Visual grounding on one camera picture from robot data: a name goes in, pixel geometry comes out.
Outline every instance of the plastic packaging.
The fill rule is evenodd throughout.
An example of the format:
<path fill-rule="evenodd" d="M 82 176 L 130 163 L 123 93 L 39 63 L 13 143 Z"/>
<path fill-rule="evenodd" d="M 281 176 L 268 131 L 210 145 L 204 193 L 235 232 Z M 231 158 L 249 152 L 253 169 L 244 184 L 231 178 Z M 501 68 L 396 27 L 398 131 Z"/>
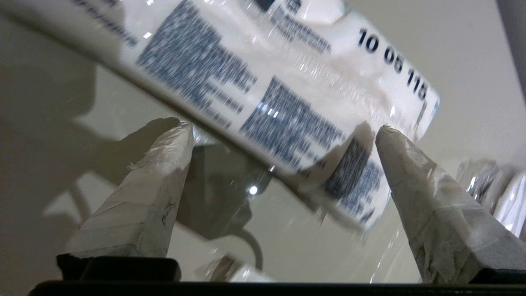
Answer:
<path fill-rule="evenodd" d="M 273 278 L 255 267 L 233 259 L 228 255 L 199 268 L 195 274 L 197 278 L 208 282 L 275 282 Z"/>
<path fill-rule="evenodd" d="M 331 17 L 308 9 L 310 1 L 268 4 L 266 11 L 232 0 L 0 7 L 177 105 L 343 224 L 368 229 L 389 192 L 376 131 L 387 123 L 420 139 L 439 98 L 356 11 L 334 20 L 337 4 L 326 11 Z"/>
<path fill-rule="evenodd" d="M 458 169 L 457 182 L 516 237 L 526 219 L 526 173 L 492 160 L 469 160 Z"/>
<path fill-rule="evenodd" d="M 457 183 L 466 189 L 477 202 L 482 204 L 483 197 L 493 178 L 497 174 L 497 163 L 492 160 L 469 160 L 460 164 Z"/>

